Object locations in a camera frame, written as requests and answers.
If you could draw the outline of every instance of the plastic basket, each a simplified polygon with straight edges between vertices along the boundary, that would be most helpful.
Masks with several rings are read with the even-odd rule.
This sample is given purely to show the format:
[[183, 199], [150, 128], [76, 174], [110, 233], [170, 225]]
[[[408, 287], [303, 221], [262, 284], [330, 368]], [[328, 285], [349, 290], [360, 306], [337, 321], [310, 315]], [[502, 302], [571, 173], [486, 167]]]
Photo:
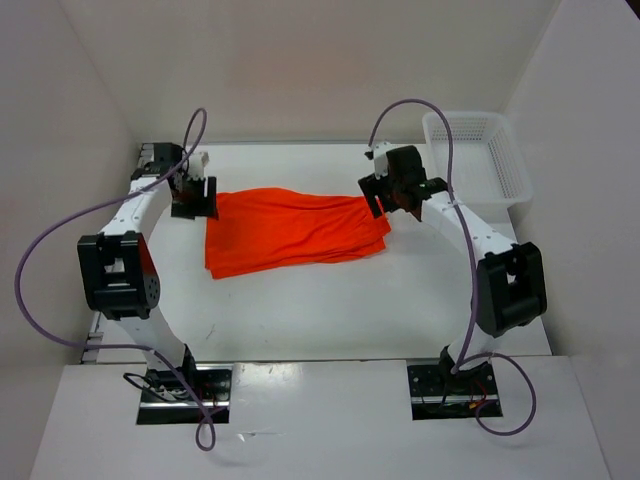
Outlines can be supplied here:
[[[533, 196], [522, 154], [503, 115], [445, 112], [453, 133], [453, 188], [467, 205], [509, 207]], [[440, 117], [422, 119], [429, 177], [447, 178], [447, 132]]]

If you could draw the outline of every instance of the laundry basket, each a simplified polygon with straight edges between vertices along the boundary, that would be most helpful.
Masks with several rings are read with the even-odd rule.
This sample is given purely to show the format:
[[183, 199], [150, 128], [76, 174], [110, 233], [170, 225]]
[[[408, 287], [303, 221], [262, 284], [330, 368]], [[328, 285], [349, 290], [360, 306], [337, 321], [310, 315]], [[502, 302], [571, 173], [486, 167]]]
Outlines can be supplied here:
[[[504, 115], [445, 112], [453, 133], [453, 188], [467, 205], [509, 207], [531, 200], [533, 189]], [[429, 177], [447, 178], [447, 132], [440, 117], [422, 119]]]

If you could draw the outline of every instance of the cable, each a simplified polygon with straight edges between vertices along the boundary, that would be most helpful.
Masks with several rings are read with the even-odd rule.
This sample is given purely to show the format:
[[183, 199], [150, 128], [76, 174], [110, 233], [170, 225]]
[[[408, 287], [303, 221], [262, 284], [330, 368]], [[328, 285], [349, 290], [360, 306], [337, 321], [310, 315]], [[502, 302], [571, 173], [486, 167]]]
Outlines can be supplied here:
[[[131, 372], [125, 372], [122, 374], [122, 378], [124, 379], [125, 382], [127, 382], [129, 385], [137, 388], [138, 390], [140, 390], [141, 392], [144, 392], [148, 395], [151, 395], [153, 398], [160, 400], [162, 402], [165, 403], [171, 403], [171, 400], [169, 400], [168, 398], [164, 398], [162, 395], [159, 395], [158, 393], [154, 392], [152, 390], [153, 388], [153, 382], [151, 382], [151, 380], [149, 379], [149, 377], [147, 377], [146, 375], [138, 375], [137, 373], [131, 373]], [[143, 382], [147, 383], [149, 386], [147, 385], [140, 385], [139, 383], [136, 383], [133, 379], [134, 378], [139, 378], [140, 380], [142, 380]]]
[[[123, 196], [123, 197], [118, 197], [118, 198], [115, 198], [113, 200], [108, 200], [106, 202], [102, 202], [102, 203], [99, 203], [97, 205], [94, 205], [93, 207], [88, 207], [88, 208], [85, 208], [84, 210], [80, 210], [79, 212], [76, 212], [76, 213], [74, 213], [72, 215], [69, 215], [68, 217], [63, 218], [62, 220], [60, 220], [60, 221], [54, 223], [53, 225], [51, 225], [50, 227], [46, 228], [40, 235], [38, 235], [31, 242], [31, 244], [27, 247], [27, 249], [25, 250], [24, 254], [20, 258], [20, 262], [18, 262], [18, 267], [16, 268], [16, 273], [15, 273], [15, 276], [14, 276], [13, 289], [14, 289], [14, 293], [15, 293], [15, 297], [16, 297], [16, 302], [18, 304], [18, 308], [20, 309], [20, 312], [22, 313], [24, 318], [27, 320], [27, 322], [29, 322], [29, 324], [40, 335], [44, 336], [48, 340], [51, 340], [52, 342], [58, 343], [60, 345], [64, 345], [65, 347], [82, 348], [84, 350], [129, 349], [129, 350], [139, 350], [139, 351], [143, 351], [143, 352], [150, 352], [153, 355], [155, 355], [162, 363], [164, 363], [167, 366], [167, 368], [171, 371], [171, 373], [173, 373], [173, 375], [175, 375], [175, 377], [178, 379], [178, 381], [184, 387], [185, 391], [189, 394], [189, 396], [191, 396], [191, 398], [195, 401], [195, 403], [198, 405], [198, 408], [202, 412], [204, 418], [203, 418], [203, 421], [200, 422], [198, 424], [198, 427], [196, 428], [196, 445], [198, 446], [198, 448], [200, 450], [208, 452], [208, 451], [213, 450], [213, 447], [216, 444], [216, 431], [215, 431], [215, 427], [214, 427], [214, 424], [213, 424], [213, 418], [211, 417], [211, 414], [209, 413], [209, 409], [204, 406], [202, 401], [198, 398], [196, 393], [193, 391], [193, 388], [191, 388], [191, 385], [189, 385], [187, 383], [187, 381], [182, 376], [182, 374], [173, 365], [171, 365], [171, 362], [169, 362], [169, 360], [164, 355], [162, 355], [160, 352], [154, 350], [153, 348], [148, 347], [148, 346], [144, 346], [144, 345], [136, 345], [136, 344], [129, 344], [129, 343], [116, 343], [116, 344], [107, 344], [107, 345], [89, 345], [89, 344], [82, 343], [82, 342], [73, 342], [73, 341], [70, 341], [70, 340], [65, 340], [64, 338], [58, 337], [57, 335], [54, 335], [53, 333], [50, 333], [49, 331], [45, 330], [36, 321], [36, 319], [33, 318], [33, 316], [31, 315], [31, 312], [27, 308], [27, 306], [26, 306], [26, 304], [24, 302], [24, 298], [22, 296], [22, 274], [24, 272], [24, 267], [25, 267], [25, 265], [27, 263], [27, 260], [29, 260], [29, 257], [31, 256], [33, 251], [36, 249], [36, 247], [40, 244], [40, 242], [42, 242], [45, 238], [47, 238], [51, 233], [55, 232], [58, 228], [66, 225], [67, 223], [70, 223], [73, 220], [75, 220], [77, 218], [80, 218], [80, 217], [82, 217], [84, 215], [87, 215], [89, 213], [95, 212], [95, 211], [100, 210], [100, 209], [105, 208], [105, 207], [109, 207], [111, 205], [116, 205], [116, 204], [125, 202], [127, 200], [130, 200], [132, 198], [137, 197], [138, 195], [141, 195], [144, 192], [152, 190], [153, 188], [157, 187], [158, 185], [160, 185], [162, 182], [164, 182], [168, 178], [171, 178], [171, 176], [175, 175], [175, 173], [178, 172], [178, 170], [180, 170], [182, 168], [183, 164], [193, 154], [193, 152], [197, 148], [198, 144], [202, 140], [202, 136], [204, 135], [204, 131], [205, 131], [205, 128], [207, 126], [207, 111], [204, 108], [198, 108], [195, 112], [193, 112], [193, 115], [191, 115], [191, 119], [189, 120], [189, 124], [187, 125], [187, 130], [185, 132], [185, 138], [189, 137], [189, 133], [191, 131], [191, 126], [193, 125], [193, 122], [195, 121], [195, 119], [198, 116], [198, 114], [201, 114], [201, 116], [202, 116], [202, 124], [200, 126], [200, 131], [198, 132], [198, 135], [197, 135], [195, 141], [191, 145], [191, 148], [184, 155], [184, 157], [182, 157], [182, 160], [180, 160], [180, 162], [178, 162], [176, 165], [174, 165], [173, 168], [171, 168], [162, 177], [158, 178], [155, 182], [150, 183], [146, 187], [143, 187], [143, 188], [141, 188], [141, 189], [139, 189], [139, 190], [137, 190], [135, 192], [131, 192], [131, 193], [129, 193], [129, 194]], [[202, 430], [202, 426], [205, 423], [209, 426], [209, 430], [211, 432], [211, 444], [210, 445], [204, 445], [200, 441], [200, 432]]]
[[444, 129], [447, 132], [447, 142], [449, 145], [449, 158], [448, 158], [448, 164], [447, 164], [447, 192], [449, 194], [449, 200], [451, 201], [451, 204], [453, 205], [453, 208], [456, 212], [456, 215], [458, 216], [458, 220], [460, 221], [460, 225], [462, 227], [462, 232], [464, 234], [464, 240], [465, 243], [467, 245], [467, 251], [469, 253], [469, 265], [471, 267], [471, 289], [472, 289], [472, 293], [471, 293], [471, 318], [469, 319], [469, 325], [467, 326], [467, 332], [465, 334], [464, 337], [464, 342], [462, 343], [462, 349], [460, 350], [460, 355], [458, 356], [458, 359], [456, 360], [455, 365], [453, 366], [453, 369], [451, 370], [452, 374], [456, 374], [458, 372], [458, 370], [460, 370], [460, 367], [462, 367], [462, 365], [465, 365], [466, 363], [469, 363], [473, 360], [476, 360], [478, 358], [492, 358], [492, 357], [497, 357], [497, 358], [502, 358], [506, 361], [508, 361], [509, 363], [511, 363], [517, 370], [518, 372], [520, 372], [520, 374], [522, 375], [522, 378], [524, 378], [525, 382], [527, 382], [527, 386], [529, 387], [529, 390], [531, 392], [531, 412], [529, 413], [529, 417], [527, 417], [527, 419], [525, 420], [525, 422], [520, 425], [518, 428], [514, 429], [514, 430], [510, 430], [507, 432], [500, 432], [497, 430], [493, 430], [490, 427], [487, 427], [484, 423], [482, 423], [482, 421], [480, 420], [480, 412], [482, 411], [482, 409], [484, 407], [486, 407], [489, 403], [495, 402], [495, 400], [491, 400], [491, 401], [486, 401], [484, 402], [482, 405], [479, 405], [476, 408], [476, 421], [478, 422], [478, 424], [487, 432], [492, 433], [494, 435], [498, 435], [500, 437], [508, 437], [511, 435], [516, 435], [520, 432], [522, 432], [523, 430], [525, 430], [533, 421], [533, 418], [536, 415], [536, 410], [537, 410], [537, 397], [536, 397], [536, 391], [535, 388], [533, 386], [533, 383], [531, 383], [531, 379], [529, 378], [529, 376], [527, 375], [527, 373], [522, 369], [522, 367], [520, 365], [518, 365], [518, 363], [512, 359], [511, 357], [507, 357], [506, 355], [503, 355], [501, 353], [497, 353], [497, 352], [486, 352], [486, 353], [479, 353], [477, 355], [472, 355], [469, 358], [465, 358], [467, 351], [469, 350], [469, 344], [471, 343], [471, 337], [473, 336], [473, 327], [476, 324], [476, 319], [478, 317], [478, 274], [476, 271], [476, 254], [475, 254], [475, 250], [473, 248], [473, 241], [471, 240], [471, 233], [469, 232], [469, 226], [467, 225], [467, 222], [464, 218], [464, 214], [462, 213], [462, 209], [460, 208], [460, 206], [458, 205], [458, 202], [456, 201], [456, 197], [453, 191], [453, 182], [451, 181], [452, 179], [452, 173], [453, 173], [453, 134], [451, 132], [451, 126], [449, 125], [449, 121], [447, 120], [447, 118], [445, 117], [444, 113], [442, 112], [442, 110], [440, 110], [438, 107], [436, 107], [433, 103], [428, 102], [426, 100], [422, 100], [420, 98], [405, 98], [403, 100], [398, 100], [397, 102], [392, 103], [391, 105], [389, 105], [387, 108], [385, 108], [382, 113], [378, 116], [378, 119], [376, 120], [375, 125], [373, 126], [373, 130], [371, 131], [371, 135], [369, 136], [369, 148], [373, 147], [373, 141], [375, 140], [376, 137], [376, 133], [378, 131], [378, 127], [380, 126], [380, 123], [382, 122], [382, 119], [385, 117], [385, 115], [393, 110], [394, 108], [396, 108], [397, 106], [400, 105], [404, 105], [407, 103], [416, 103], [418, 105], [424, 105], [425, 107], [430, 108], [431, 110], [433, 110], [436, 115], [438, 115], [438, 117], [440, 117], [440, 120], [442, 120], [442, 123], [444, 124]]

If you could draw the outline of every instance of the orange-red towel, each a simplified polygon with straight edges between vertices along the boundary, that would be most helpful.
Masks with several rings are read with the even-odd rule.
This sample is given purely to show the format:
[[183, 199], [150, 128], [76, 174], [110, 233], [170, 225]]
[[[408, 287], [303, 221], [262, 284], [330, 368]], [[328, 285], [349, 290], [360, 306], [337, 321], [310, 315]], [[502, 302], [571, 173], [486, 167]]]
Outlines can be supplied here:
[[337, 263], [384, 250], [391, 231], [362, 197], [318, 196], [258, 188], [216, 197], [207, 219], [205, 267], [213, 278], [301, 263]]

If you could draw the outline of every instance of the white surface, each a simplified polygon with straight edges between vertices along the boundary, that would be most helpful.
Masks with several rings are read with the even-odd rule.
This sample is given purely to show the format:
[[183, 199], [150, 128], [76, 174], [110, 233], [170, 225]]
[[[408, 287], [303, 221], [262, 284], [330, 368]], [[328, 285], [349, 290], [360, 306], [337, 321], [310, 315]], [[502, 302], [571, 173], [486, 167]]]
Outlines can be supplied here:
[[[62, 365], [79, 353], [27, 325], [13, 298], [16, 265], [45, 227], [124, 193], [134, 151], [57, 2], [0, 2], [0, 63], [0, 478], [22, 480], [31, 471]], [[63, 337], [83, 339], [91, 319], [76, 242], [111, 212], [52, 235], [27, 265], [26, 301]]]
[[[556, 0], [61, 0], [139, 140], [363, 140], [389, 103], [499, 110]], [[422, 137], [423, 110], [385, 122]]]
[[[509, 121], [489, 112], [445, 112], [454, 148], [453, 184], [458, 197], [469, 205], [510, 207], [528, 202], [533, 189], [515, 143]], [[440, 117], [422, 117], [427, 141], [427, 164], [437, 176], [447, 178], [449, 144]]]
[[[539, 410], [512, 438], [474, 419], [413, 422], [403, 361], [239, 364], [212, 453], [196, 448], [194, 425], [135, 425], [139, 395], [122, 373], [140, 366], [71, 366], [31, 478], [609, 478], [569, 360], [521, 363]], [[513, 428], [528, 389], [506, 362], [495, 369], [505, 417], [487, 423]]]
[[535, 189], [516, 231], [542, 249], [557, 352], [615, 479], [640, 478], [640, 21], [624, 0], [566, 0], [507, 114]]
[[[263, 186], [361, 195], [373, 172], [363, 145], [207, 147], [218, 191]], [[495, 228], [513, 236], [505, 212]], [[197, 361], [437, 357], [469, 321], [467, 258], [435, 229], [404, 212], [390, 216], [387, 250], [354, 262], [279, 268], [213, 281], [204, 269], [205, 221], [166, 210], [149, 240], [160, 308]], [[113, 322], [104, 342], [126, 341]], [[549, 354], [540, 320], [505, 335], [503, 351]], [[99, 362], [142, 361], [135, 351], [99, 353]]]

